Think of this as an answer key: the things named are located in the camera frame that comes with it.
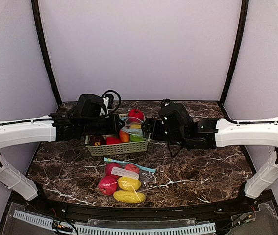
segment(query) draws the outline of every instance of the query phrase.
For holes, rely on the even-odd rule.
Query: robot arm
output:
[[[27,120],[0,121],[0,150],[25,143],[59,142],[80,139],[90,134],[118,133],[123,122],[118,114],[108,112],[111,105],[110,94],[107,97],[85,94],[80,97],[77,106],[67,113],[53,113]],[[0,181],[28,201],[38,196],[38,185],[10,165],[1,153]]]
[[[185,107],[169,100],[162,102],[161,120],[148,118],[142,125],[145,138],[166,141],[191,149],[215,149],[230,145],[268,145],[275,151],[265,165],[243,185],[245,196],[256,199],[278,178],[278,117],[265,120],[233,121],[202,119],[193,122]]]
[[[0,122],[0,150],[18,144],[41,141],[67,141],[84,135],[115,134],[123,126],[117,114],[109,113],[108,98],[82,95],[67,113],[40,118]],[[255,199],[278,177],[278,117],[266,120],[233,121],[202,119],[193,122],[182,104],[165,101],[159,112],[162,120],[147,118],[144,137],[166,141],[190,149],[215,149],[229,145],[270,145],[275,151],[266,164],[244,184],[244,195]],[[38,187],[11,166],[0,154],[0,181],[30,201]]]

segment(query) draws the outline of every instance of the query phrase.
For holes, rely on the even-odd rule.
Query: plastic basket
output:
[[[119,114],[119,118],[127,117],[128,114]],[[88,144],[89,138],[85,138],[85,144]],[[149,140],[141,142],[130,142],[102,146],[86,146],[91,155],[106,156],[115,154],[145,152],[148,149]]]

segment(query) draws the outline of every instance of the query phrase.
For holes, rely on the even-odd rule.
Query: plastic fruit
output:
[[[111,176],[115,179],[118,179],[119,178],[118,175],[113,175],[111,173],[111,171],[113,170],[114,167],[122,168],[122,166],[119,165],[118,163],[108,163],[105,167],[105,174],[106,174],[106,176]]]
[[[90,140],[89,140],[89,145],[90,146],[101,146],[105,145],[106,141],[104,136],[95,136],[91,135]]]
[[[129,114],[129,117],[136,117],[137,119],[140,119],[141,121],[144,121],[144,114],[138,110],[138,109],[131,109]],[[130,122],[139,122],[139,120],[137,120],[135,118],[129,118]]]
[[[137,191],[141,186],[141,182],[129,177],[120,177],[118,179],[118,185],[125,191]]]
[[[120,138],[122,143],[129,143],[130,142],[129,134],[124,132],[123,130],[119,131],[119,138]]]
[[[140,124],[131,125],[130,129],[141,129],[141,125]],[[137,136],[137,135],[131,135],[130,134],[130,141],[131,142],[141,142],[141,141],[144,141],[144,138],[142,136]]]
[[[114,193],[114,198],[119,202],[140,203],[144,202],[145,195],[140,192],[117,191]]]
[[[141,142],[144,141],[143,137],[136,136],[136,135],[130,135],[131,142]]]
[[[105,195],[113,195],[118,188],[117,180],[111,176],[105,176],[99,182],[99,191]]]
[[[107,145],[120,144],[120,143],[122,143],[122,142],[119,138],[107,137],[107,139],[106,139],[106,144]]]
[[[137,174],[140,174],[140,169],[136,165],[133,165],[133,164],[126,165],[125,170],[129,170],[129,171],[135,172]]]

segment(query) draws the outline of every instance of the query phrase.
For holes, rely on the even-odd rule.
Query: wire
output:
[[[224,118],[226,121],[229,121],[232,124],[236,124],[236,125],[249,125],[249,124],[274,124],[274,123],[278,123],[277,121],[234,121],[231,120],[228,117]]]
[[[250,206],[250,208],[253,210],[253,214],[254,214],[254,219],[256,219],[256,213],[255,213],[255,208],[254,208],[254,206]],[[239,215],[239,216],[237,216],[236,218],[234,218],[234,220],[233,221],[231,221],[230,223],[228,223],[228,224],[226,224],[225,226],[223,226],[223,227],[221,227],[221,228],[218,228],[217,230],[230,230],[230,229],[233,229],[233,228],[235,228],[235,227],[237,227],[237,226],[239,226],[239,225],[241,225],[241,224],[243,224],[243,222],[250,222],[250,218],[248,217],[248,219],[247,219],[247,217],[245,217],[244,219],[241,219],[241,220],[239,220],[239,221],[237,221],[233,226],[231,226],[231,227],[228,227],[229,225],[231,225],[231,224],[233,224],[237,219],[239,219],[241,216],[243,216],[245,213],[247,213],[247,212],[243,212],[241,215]]]
[[[45,215],[45,216],[48,216],[48,217],[51,217],[50,214],[46,214],[46,213],[43,213],[43,212],[39,211],[39,210],[36,209],[32,204],[30,204],[29,202],[27,202],[27,204],[30,205],[33,209],[35,209],[35,210],[36,210],[37,212],[39,212],[40,214]],[[76,229],[76,227],[75,227],[72,223],[68,222],[68,221],[65,220],[65,219],[62,219],[62,218],[57,217],[57,216],[56,216],[56,211],[55,211],[54,208],[51,208],[51,210],[54,211],[54,219],[53,219],[53,222],[55,221],[55,218],[59,219],[59,221],[66,222],[67,224],[69,224],[69,225],[75,230],[76,235],[79,235],[79,231]]]
[[[219,228],[218,230],[223,230],[224,228],[228,227],[229,225],[233,224],[237,219],[239,219],[241,216],[243,216],[243,214],[245,214],[245,212],[243,212],[242,214],[240,214],[239,216],[237,216],[236,218],[234,218],[233,221],[231,221],[230,223],[226,224],[225,226]]]
[[[178,153],[180,153],[180,151],[183,149],[183,147],[181,146],[181,147],[177,150],[177,152],[176,152],[175,154],[173,154],[173,153],[172,153],[172,150],[170,149],[169,143],[167,143],[167,147],[168,147],[170,156],[171,156],[172,158],[174,158],[175,156],[177,156]]]
[[[256,213],[255,213],[255,208],[254,208],[254,206],[250,206],[251,208],[252,208],[252,210],[253,210],[253,214],[254,214],[254,219],[256,219]]]
[[[75,119],[86,119],[86,120],[102,119],[102,118],[105,118],[105,117],[109,116],[110,114],[113,114],[114,112],[116,112],[121,105],[121,97],[114,90],[107,90],[102,95],[102,98],[109,92],[114,93],[118,97],[118,104],[117,104],[116,108],[114,108],[113,110],[111,110],[110,112],[108,112],[105,115],[100,115],[100,116],[97,116],[97,117],[84,117],[84,116],[82,116],[82,117],[58,117],[58,118],[27,119],[27,120],[20,120],[20,121],[3,122],[3,123],[0,123],[0,126],[20,124],[20,123],[28,123],[28,122],[39,122],[39,121],[57,121],[57,120],[75,120]]]

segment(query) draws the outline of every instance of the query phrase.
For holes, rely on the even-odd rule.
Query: blue bag zipper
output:
[[[132,165],[135,165],[137,166],[140,170],[145,170],[147,172],[150,172],[150,173],[155,173],[156,170],[155,169],[150,169],[150,168],[147,168],[147,167],[143,167],[143,166],[140,166],[136,163],[128,163],[128,162],[122,162],[122,161],[118,161],[118,160],[115,160],[115,159],[111,159],[111,158],[104,158],[104,161],[106,163],[122,163],[122,164],[132,164]]]

